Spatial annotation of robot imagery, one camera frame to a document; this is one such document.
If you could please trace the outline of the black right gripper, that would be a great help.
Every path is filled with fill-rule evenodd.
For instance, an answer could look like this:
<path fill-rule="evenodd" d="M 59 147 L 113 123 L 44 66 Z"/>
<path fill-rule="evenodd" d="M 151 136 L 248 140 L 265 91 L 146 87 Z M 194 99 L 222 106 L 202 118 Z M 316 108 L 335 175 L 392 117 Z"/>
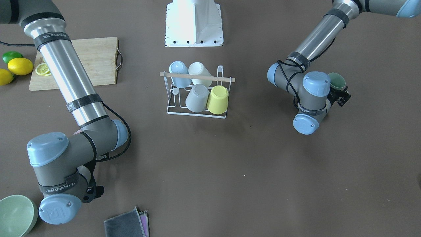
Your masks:
<path fill-rule="evenodd" d="M 82 202 L 84 203 L 89 203 L 95 198 L 100 198 L 104 194 L 104 186 L 97 186 L 96 180 L 93 176 L 95 167 L 96 161 L 90 161 L 82 165 L 82 177 L 87 183 L 87 188 L 82 199 Z"/>

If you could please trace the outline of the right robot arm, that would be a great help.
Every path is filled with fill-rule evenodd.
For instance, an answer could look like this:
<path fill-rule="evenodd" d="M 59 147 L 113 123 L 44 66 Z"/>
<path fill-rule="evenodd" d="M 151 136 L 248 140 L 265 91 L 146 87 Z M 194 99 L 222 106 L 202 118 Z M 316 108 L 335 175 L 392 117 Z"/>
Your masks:
<path fill-rule="evenodd" d="M 26 146 L 43 199 L 38 215 L 46 223 L 70 222 L 83 203 L 103 194 L 93 177 L 95 165 L 112 159 L 110 153 L 128 148 L 131 132 L 104 104 L 66 32 L 66 21 L 51 0 L 2 0 L 1 24 L 17 24 L 33 40 L 47 63 L 78 126 L 75 134 L 47 132 Z"/>

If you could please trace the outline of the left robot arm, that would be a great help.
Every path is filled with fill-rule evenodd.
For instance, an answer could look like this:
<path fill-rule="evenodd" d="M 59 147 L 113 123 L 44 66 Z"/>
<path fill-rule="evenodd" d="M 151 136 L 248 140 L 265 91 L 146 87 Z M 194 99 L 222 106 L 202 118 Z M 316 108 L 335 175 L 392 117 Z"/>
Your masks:
<path fill-rule="evenodd" d="M 362 12 L 412 18 L 420 14 L 419 0 L 334 0 L 330 9 L 308 37 L 283 62 L 278 60 L 267 72 L 268 81 L 294 96 L 298 113 L 293 126 L 310 135 L 320 126 L 332 104 L 343 106 L 351 97 L 343 78 L 333 73 L 308 71 L 334 42 L 349 21 Z"/>

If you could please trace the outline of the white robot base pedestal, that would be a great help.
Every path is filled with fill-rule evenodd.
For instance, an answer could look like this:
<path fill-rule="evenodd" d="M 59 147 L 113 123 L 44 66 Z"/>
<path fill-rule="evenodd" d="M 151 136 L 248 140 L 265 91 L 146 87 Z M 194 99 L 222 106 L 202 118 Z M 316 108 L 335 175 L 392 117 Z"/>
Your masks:
<path fill-rule="evenodd" d="M 166 6 L 166 47 L 224 44 L 221 6 L 213 0 L 173 0 Z"/>

